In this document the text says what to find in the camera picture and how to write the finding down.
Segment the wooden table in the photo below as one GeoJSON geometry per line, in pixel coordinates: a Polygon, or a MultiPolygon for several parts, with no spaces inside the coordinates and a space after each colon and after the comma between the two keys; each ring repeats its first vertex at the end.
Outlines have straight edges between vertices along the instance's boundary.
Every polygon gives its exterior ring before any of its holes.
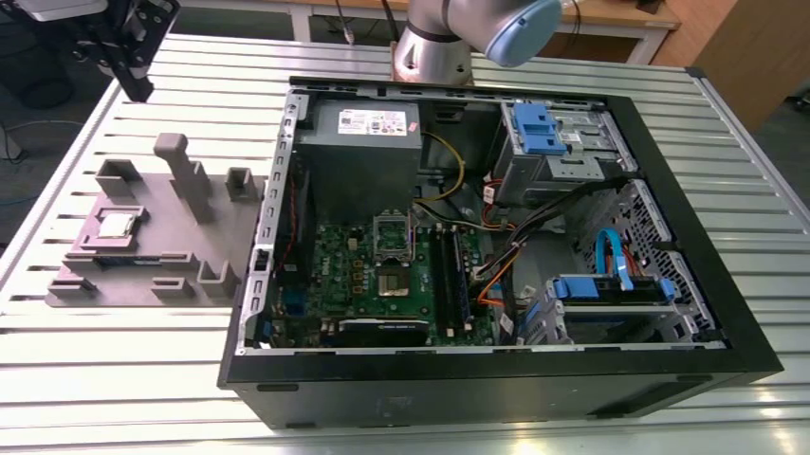
{"type": "MultiPolygon", "coordinates": [[[[656,14],[647,14],[627,0],[579,0],[582,22],[580,35],[608,36],[636,40],[626,62],[648,64],[670,30],[680,22],[667,8],[660,6],[656,14]]],[[[397,21],[407,18],[407,0],[388,0],[397,21]]],[[[183,5],[193,8],[245,9],[284,12],[292,20],[295,41],[311,42],[308,18],[313,15],[336,16],[333,0],[183,0],[183,5]]],[[[340,0],[345,17],[384,19],[380,0],[340,0]]],[[[576,10],[567,8],[556,31],[571,33],[576,20],[576,10]]]]}

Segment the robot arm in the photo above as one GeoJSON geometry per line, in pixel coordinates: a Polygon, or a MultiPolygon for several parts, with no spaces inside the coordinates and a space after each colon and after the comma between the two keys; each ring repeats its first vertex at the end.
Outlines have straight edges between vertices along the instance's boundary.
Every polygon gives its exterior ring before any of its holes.
{"type": "Polygon", "coordinates": [[[0,0],[0,9],[44,43],[96,62],[131,100],[147,101],[147,70],[180,11],[177,0],[0,0]]]}
{"type": "Polygon", "coordinates": [[[470,46],[500,66],[536,55],[554,34],[567,0],[409,0],[395,71],[408,82],[470,80],[470,46]]]}

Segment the metal panel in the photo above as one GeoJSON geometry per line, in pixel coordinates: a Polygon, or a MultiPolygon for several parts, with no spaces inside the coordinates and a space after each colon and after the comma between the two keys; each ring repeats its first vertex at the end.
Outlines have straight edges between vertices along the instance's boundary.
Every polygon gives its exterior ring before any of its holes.
{"type": "Polygon", "coordinates": [[[189,135],[188,153],[208,174],[231,166],[267,174],[288,77],[383,80],[388,59],[385,47],[175,35],[152,66],[151,102],[131,104],[111,89],[0,259],[0,447],[339,455],[376,454],[391,444],[408,453],[466,455],[810,451],[807,227],[778,175],[676,68],[535,60],[502,70],[474,58],[479,84],[638,101],[787,369],[756,385],[712,391],[630,421],[271,431],[215,387],[229,309],[45,305],[44,286],[89,213],[92,175],[107,157],[163,170],[152,140],[173,131],[189,135]]]}

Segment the yellow cable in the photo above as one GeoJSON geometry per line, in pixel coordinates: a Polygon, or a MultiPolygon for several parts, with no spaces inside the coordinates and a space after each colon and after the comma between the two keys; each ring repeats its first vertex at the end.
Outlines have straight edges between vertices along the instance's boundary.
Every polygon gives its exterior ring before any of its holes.
{"type": "Polygon", "coordinates": [[[434,133],[431,133],[428,131],[423,131],[421,134],[424,136],[430,136],[435,140],[438,140],[442,143],[442,145],[444,147],[447,147],[447,150],[451,151],[451,153],[455,156],[455,161],[458,161],[458,180],[455,180],[454,187],[450,188],[447,191],[444,191],[438,196],[420,197],[420,198],[415,199],[416,202],[432,202],[432,201],[438,201],[439,199],[443,199],[447,196],[450,196],[455,192],[455,190],[458,190],[460,188],[462,183],[464,183],[464,160],[460,157],[460,153],[458,152],[458,150],[455,149],[455,147],[451,145],[451,143],[447,140],[444,140],[442,137],[439,137],[438,135],[435,135],[434,133]]]}

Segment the blue plastic clip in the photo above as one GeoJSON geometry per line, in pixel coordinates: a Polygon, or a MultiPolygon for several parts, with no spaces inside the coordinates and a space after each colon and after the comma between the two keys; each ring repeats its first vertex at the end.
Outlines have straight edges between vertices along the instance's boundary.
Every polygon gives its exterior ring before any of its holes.
{"type": "Polygon", "coordinates": [[[523,138],[527,155],[564,155],[568,147],[556,139],[556,120],[542,104],[518,103],[514,108],[515,126],[523,138]]]}
{"type": "Polygon", "coordinates": [[[558,299],[598,299],[599,289],[591,277],[559,277],[552,282],[558,299]]]}
{"type": "Polygon", "coordinates": [[[667,301],[672,301],[675,299],[675,284],[672,283],[672,280],[662,278],[658,283],[660,285],[660,290],[663,291],[663,297],[667,301]]]}

